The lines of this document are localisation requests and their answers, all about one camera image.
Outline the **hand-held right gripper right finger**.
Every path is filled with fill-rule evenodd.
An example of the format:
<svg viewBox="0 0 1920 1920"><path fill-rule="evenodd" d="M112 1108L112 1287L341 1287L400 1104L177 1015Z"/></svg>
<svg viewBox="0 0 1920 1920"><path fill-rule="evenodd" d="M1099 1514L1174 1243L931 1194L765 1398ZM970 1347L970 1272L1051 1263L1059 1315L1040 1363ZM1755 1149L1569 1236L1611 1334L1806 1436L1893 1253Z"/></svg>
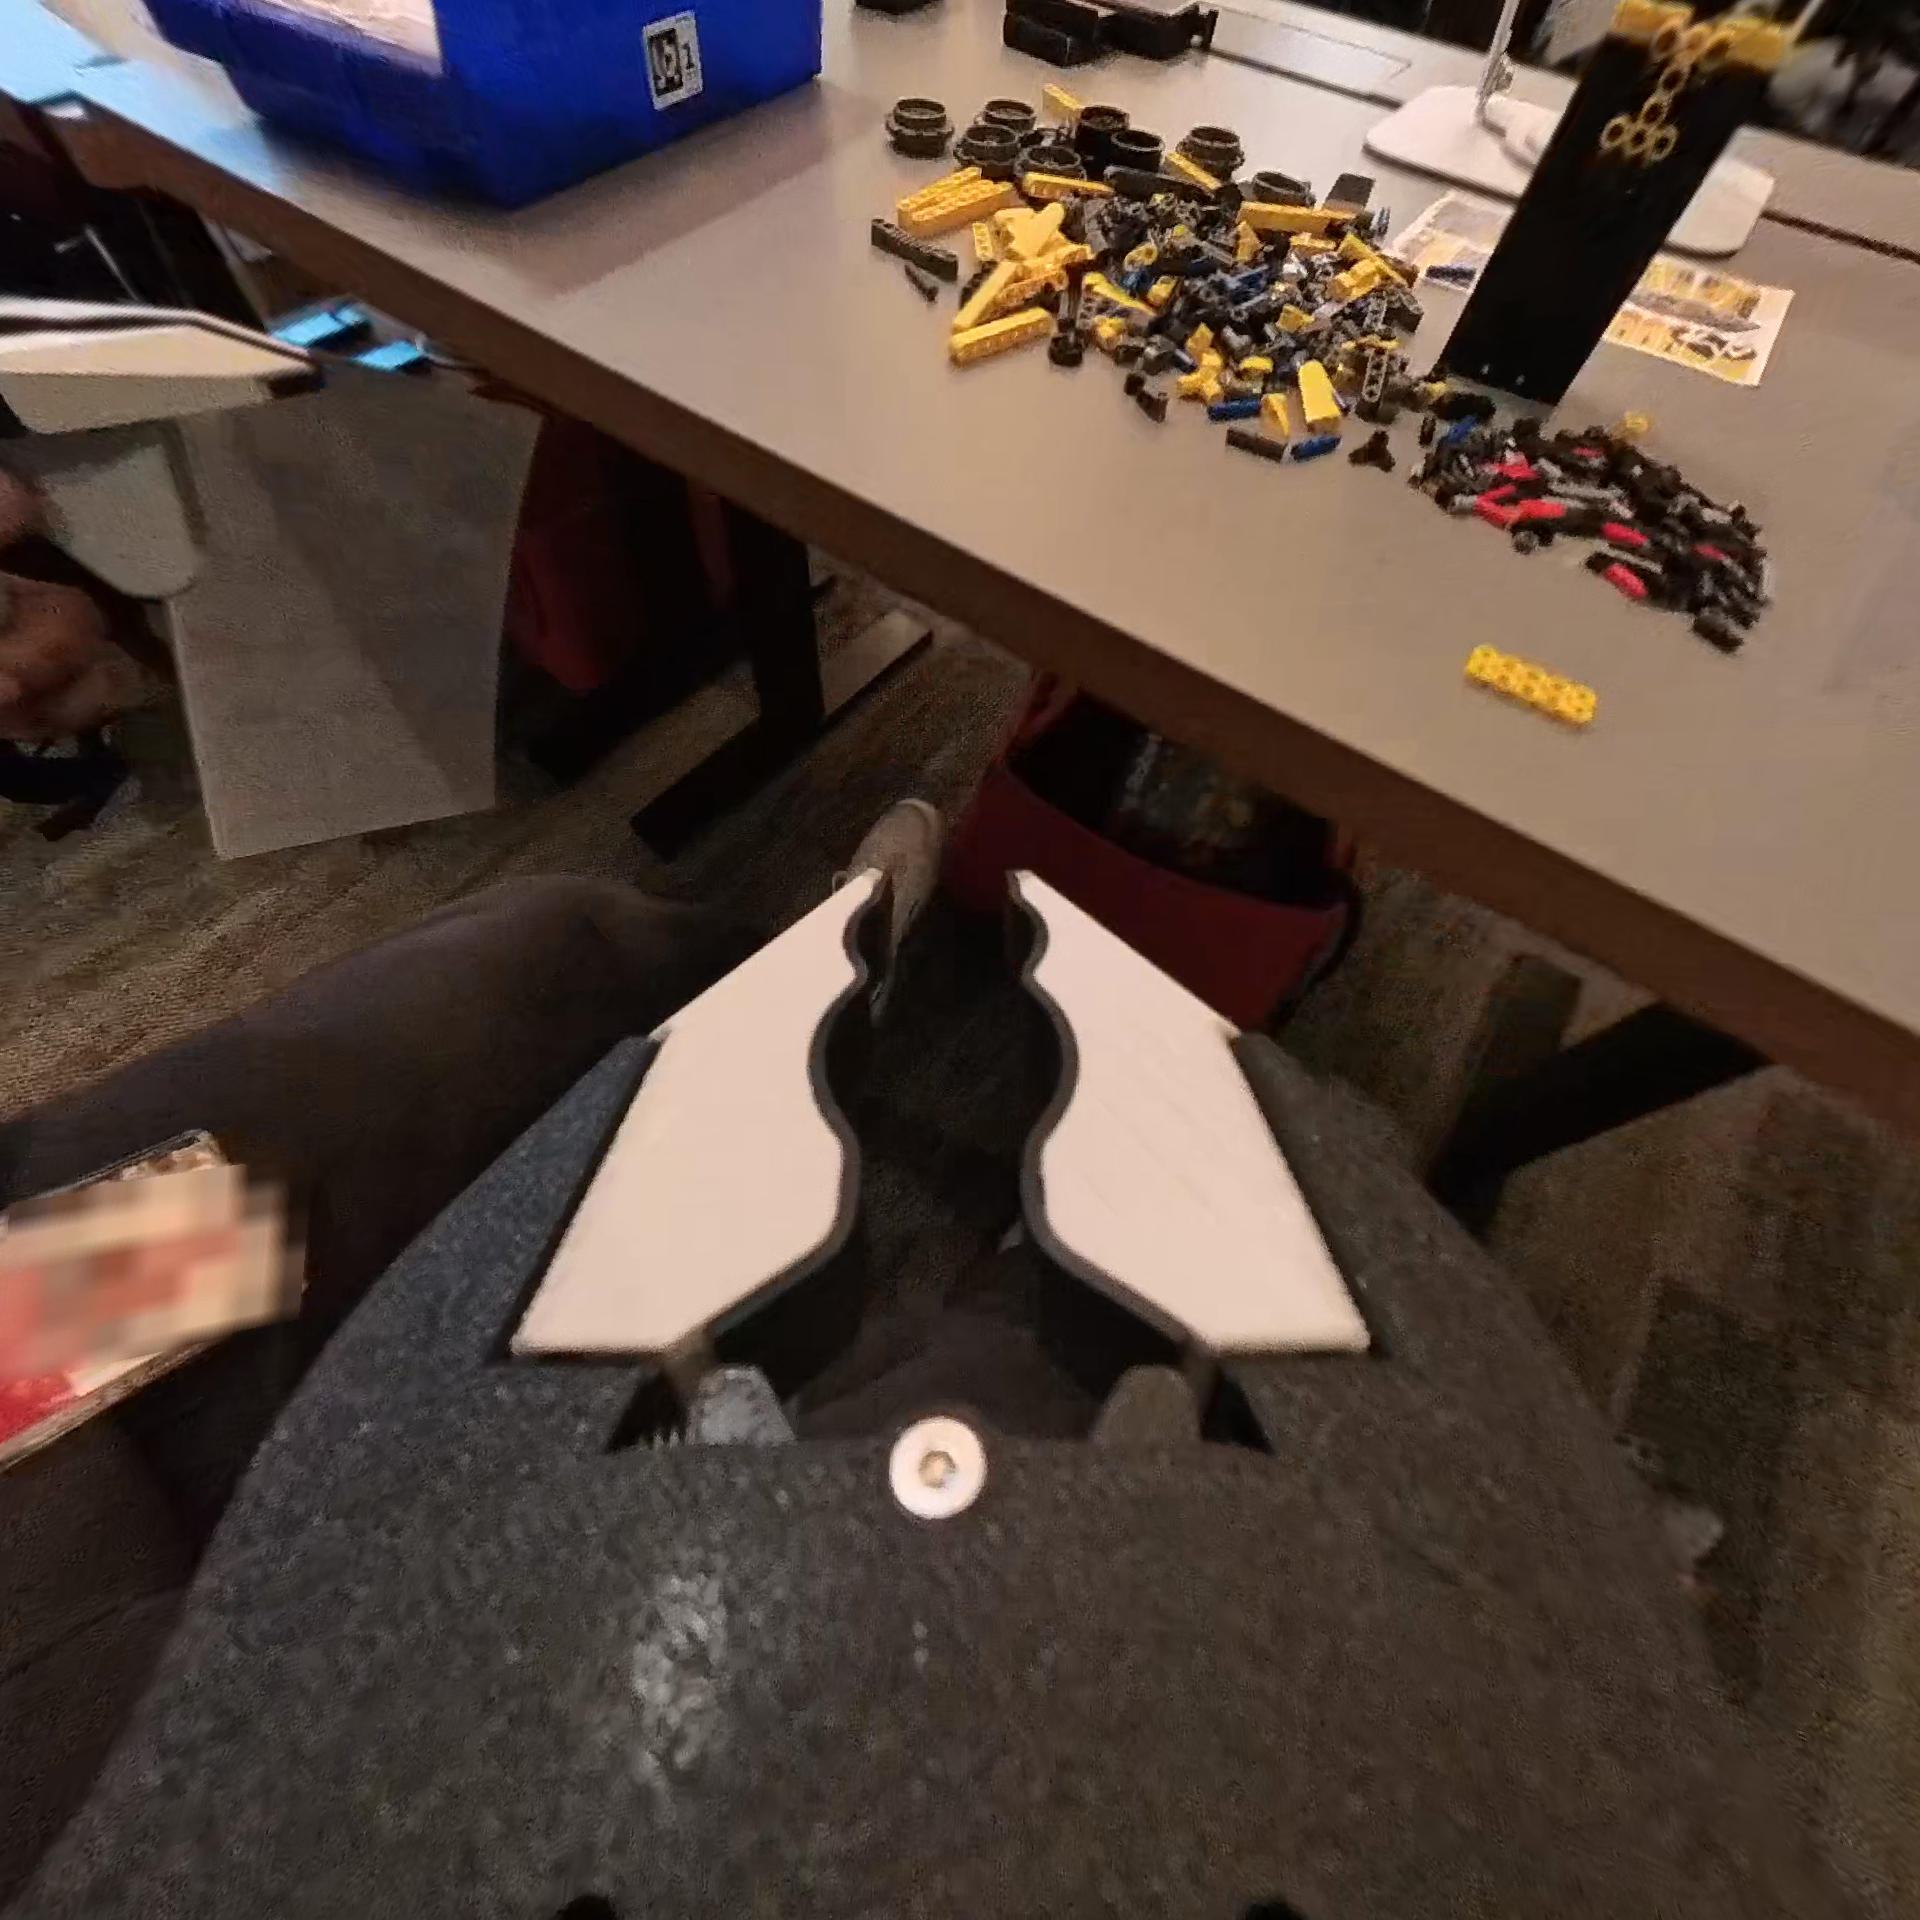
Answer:
<svg viewBox="0 0 1920 1920"><path fill-rule="evenodd" d="M1042 1256L1186 1357L1368 1351L1240 1031L1042 878L1005 887L1020 982L1059 1058L1020 1164Z"/></svg>

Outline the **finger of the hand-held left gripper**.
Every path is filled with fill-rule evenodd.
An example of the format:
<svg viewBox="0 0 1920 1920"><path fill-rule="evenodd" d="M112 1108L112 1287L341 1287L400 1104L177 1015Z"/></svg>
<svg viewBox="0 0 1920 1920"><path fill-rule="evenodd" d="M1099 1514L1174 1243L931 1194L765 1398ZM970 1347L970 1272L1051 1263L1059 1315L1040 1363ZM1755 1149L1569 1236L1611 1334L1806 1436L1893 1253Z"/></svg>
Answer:
<svg viewBox="0 0 1920 1920"><path fill-rule="evenodd" d="M4 332L129 332L181 325L218 332L257 351L307 352L307 345L294 345L275 332L181 305L4 296Z"/></svg>
<svg viewBox="0 0 1920 1920"><path fill-rule="evenodd" d="M238 323L4 323L4 466L88 579L181 598L202 510L177 425L321 386L314 352Z"/></svg>

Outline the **person's left hand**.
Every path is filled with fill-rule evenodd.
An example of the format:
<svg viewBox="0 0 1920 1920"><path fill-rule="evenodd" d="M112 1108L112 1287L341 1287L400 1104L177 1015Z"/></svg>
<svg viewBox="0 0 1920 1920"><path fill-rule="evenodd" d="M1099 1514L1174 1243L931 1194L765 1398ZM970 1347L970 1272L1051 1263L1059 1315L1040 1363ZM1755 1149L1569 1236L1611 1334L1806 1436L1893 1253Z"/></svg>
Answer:
<svg viewBox="0 0 1920 1920"><path fill-rule="evenodd" d="M109 728L168 671L139 608L48 574L60 555L38 555L43 521L35 485L4 471L4 742L23 749Z"/></svg>

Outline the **blue plastic object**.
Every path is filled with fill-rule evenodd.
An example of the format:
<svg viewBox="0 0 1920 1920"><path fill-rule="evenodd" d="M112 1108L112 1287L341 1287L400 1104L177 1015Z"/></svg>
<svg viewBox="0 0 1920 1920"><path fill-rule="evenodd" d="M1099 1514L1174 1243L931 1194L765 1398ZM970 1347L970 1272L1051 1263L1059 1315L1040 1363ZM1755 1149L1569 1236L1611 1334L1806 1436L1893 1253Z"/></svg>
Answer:
<svg viewBox="0 0 1920 1920"><path fill-rule="evenodd" d="M275 317L270 338L314 362L314 385L335 369L428 376L439 367L417 338L397 332L358 298L300 305Z"/></svg>

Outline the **red bag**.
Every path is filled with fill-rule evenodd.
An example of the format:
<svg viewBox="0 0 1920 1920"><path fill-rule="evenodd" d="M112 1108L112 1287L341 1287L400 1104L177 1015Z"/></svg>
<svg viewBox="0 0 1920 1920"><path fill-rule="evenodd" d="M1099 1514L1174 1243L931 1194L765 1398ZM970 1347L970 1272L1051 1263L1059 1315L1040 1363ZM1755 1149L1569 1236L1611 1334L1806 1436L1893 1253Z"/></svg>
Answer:
<svg viewBox="0 0 1920 1920"><path fill-rule="evenodd" d="M1268 1031L1362 929L1344 830L1034 674L948 841L948 897L995 919L1037 874L1238 1025Z"/></svg>
<svg viewBox="0 0 1920 1920"><path fill-rule="evenodd" d="M502 634L571 701L664 692L732 659L734 560L716 492L596 425L544 415Z"/></svg>

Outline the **person's leg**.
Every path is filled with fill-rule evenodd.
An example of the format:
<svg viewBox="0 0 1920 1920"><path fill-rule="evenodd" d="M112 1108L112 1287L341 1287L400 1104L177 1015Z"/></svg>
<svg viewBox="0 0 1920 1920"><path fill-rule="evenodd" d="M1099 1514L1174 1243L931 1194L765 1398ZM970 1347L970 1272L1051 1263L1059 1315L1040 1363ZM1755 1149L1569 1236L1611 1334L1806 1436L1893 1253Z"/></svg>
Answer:
<svg viewBox="0 0 1920 1920"><path fill-rule="evenodd" d="M769 942L633 882L520 878L4 1121L4 1203L206 1130L281 1185L307 1251L294 1322L4 1469L4 1900L91 1792L238 1477L366 1287L615 1043Z"/></svg>

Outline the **person's grey shoe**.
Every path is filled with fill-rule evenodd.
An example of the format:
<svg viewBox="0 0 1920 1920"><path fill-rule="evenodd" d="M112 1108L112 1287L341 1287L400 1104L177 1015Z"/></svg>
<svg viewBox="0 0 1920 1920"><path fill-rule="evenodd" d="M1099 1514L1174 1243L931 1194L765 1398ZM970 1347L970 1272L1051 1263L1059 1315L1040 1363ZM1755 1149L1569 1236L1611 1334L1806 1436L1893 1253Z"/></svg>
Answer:
<svg viewBox="0 0 1920 1920"><path fill-rule="evenodd" d="M888 920L867 984L875 1023L884 1023L901 982L901 959L939 897L944 835L948 825L939 805L901 800L867 830L851 863L834 878L834 889L851 887L863 874L884 878Z"/></svg>

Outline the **black table leg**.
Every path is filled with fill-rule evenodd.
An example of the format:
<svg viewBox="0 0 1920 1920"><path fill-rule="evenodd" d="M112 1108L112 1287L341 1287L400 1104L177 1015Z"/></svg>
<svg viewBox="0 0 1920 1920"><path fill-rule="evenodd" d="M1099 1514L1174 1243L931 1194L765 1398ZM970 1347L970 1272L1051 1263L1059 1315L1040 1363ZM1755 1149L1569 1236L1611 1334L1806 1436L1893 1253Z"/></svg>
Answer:
<svg viewBox="0 0 1920 1920"><path fill-rule="evenodd" d="M1518 1168L1771 1068L1666 1002L1569 1039L1578 997L1574 972L1518 954L1486 1000L1463 1104L1425 1175L1472 1236L1491 1231Z"/></svg>
<svg viewBox="0 0 1920 1920"><path fill-rule="evenodd" d="M936 640L928 618L897 608L826 655L806 545L734 503L725 503L719 514L756 719L633 816L636 841L658 860L683 857L736 805L778 782Z"/></svg>

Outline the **blue plastic bin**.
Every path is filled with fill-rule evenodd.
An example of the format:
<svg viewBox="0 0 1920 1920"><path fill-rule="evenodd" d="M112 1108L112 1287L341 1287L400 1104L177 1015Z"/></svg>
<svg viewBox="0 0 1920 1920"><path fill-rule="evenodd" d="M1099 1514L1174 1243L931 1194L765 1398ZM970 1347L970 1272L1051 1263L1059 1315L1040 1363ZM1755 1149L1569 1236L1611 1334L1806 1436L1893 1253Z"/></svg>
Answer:
<svg viewBox="0 0 1920 1920"><path fill-rule="evenodd" d="M150 3L270 129L516 210L821 71L821 3Z"/></svg>

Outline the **small yellow perforated brick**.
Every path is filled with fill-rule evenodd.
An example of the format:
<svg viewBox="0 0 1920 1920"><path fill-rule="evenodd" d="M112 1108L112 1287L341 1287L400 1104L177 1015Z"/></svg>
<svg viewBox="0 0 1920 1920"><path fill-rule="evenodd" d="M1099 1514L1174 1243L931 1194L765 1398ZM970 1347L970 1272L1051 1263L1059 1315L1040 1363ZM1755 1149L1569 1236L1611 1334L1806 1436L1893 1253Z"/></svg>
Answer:
<svg viewBox="0 0 1920 1920"><path fill-rule="evenodd" d="M1466 679L1564 728L1584 729L1596 719L1596 689L1592 684L1566 679L1486 642L1468 654Z"/></svg>

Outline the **red white booklet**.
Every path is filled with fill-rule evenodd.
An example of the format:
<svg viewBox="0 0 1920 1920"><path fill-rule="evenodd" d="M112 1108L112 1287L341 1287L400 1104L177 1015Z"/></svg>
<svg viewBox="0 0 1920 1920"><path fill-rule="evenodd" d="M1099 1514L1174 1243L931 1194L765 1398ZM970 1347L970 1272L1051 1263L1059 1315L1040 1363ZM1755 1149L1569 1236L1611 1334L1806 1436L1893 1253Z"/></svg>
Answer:
<svg viewBox="0 0 1920 1920"><path fill-rule="evenodd" d="M301 1220L204 1128L4 1203L4 1469L300 1315Z"/></svg>

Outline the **pile of black red pins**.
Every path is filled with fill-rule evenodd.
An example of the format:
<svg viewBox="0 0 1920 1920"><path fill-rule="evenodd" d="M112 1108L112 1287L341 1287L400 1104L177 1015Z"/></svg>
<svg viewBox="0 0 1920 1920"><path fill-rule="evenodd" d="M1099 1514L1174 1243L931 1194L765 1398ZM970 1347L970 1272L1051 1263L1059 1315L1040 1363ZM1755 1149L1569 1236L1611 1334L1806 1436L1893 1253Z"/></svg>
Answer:
<svg viewBox="0 0 1920 1920"><path fill-rule="evenodd" d="M1449 412L1414 437L1406 485L1516 555L1564 555L1618 598L1740 655L1776 601L1763 523L1651 454L1624 425Z"/></svg>

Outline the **cluster of black grey wheels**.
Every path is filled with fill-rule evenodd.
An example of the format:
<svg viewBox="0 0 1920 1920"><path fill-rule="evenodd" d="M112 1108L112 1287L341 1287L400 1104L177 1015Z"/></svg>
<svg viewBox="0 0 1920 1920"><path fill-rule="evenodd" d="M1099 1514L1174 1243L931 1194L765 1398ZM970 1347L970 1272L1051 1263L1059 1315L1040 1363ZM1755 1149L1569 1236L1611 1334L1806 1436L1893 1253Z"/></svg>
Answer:
<svg viewBox="0 0 1920 1920"><path fill-rule="evenodd" d="M1110 191L1122 201L1199 203L1316 203L1312 180L1284 171L1247 171L1233 127L1199 121L1167 142L1127 109L1082 104L1047 91L1047 109L1025 97L990 97L972 121L952 127L939 97L905 96L884 119L884 139L901 159L944 159L952 182L1067 180L1069 191Z"/></svg>

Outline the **yellow sticker sheet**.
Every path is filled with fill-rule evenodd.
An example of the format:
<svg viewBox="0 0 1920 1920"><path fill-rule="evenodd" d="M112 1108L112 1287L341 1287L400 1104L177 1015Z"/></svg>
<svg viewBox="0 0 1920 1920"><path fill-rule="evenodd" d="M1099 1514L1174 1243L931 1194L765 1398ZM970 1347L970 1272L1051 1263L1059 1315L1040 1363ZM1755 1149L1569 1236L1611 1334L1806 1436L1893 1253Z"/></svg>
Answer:
<svg viewBox="0 0 1920 1920"><path fill-rule="evenodd" d="M1418 283L1468 296L1509 217L1506 203L1450 186L1410 217L1383 253L1410 265ZM1662 253L1606 323L1605 342L1750 391L1763 382L1790 302L1794 293L1784 284Z"/></svg>

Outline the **black brick tower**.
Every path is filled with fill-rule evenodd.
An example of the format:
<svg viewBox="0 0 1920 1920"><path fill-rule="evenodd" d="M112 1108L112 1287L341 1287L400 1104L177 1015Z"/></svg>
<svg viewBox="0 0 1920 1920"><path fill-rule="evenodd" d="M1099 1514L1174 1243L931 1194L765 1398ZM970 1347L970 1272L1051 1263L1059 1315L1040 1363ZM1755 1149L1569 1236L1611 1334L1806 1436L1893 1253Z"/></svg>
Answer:
<svg viewBox="0 0 1920 1920"><path fill-rule="evenodd" d="M1558 409L1794 42L1773 15L1613 3L1436 369Z"/></svg>

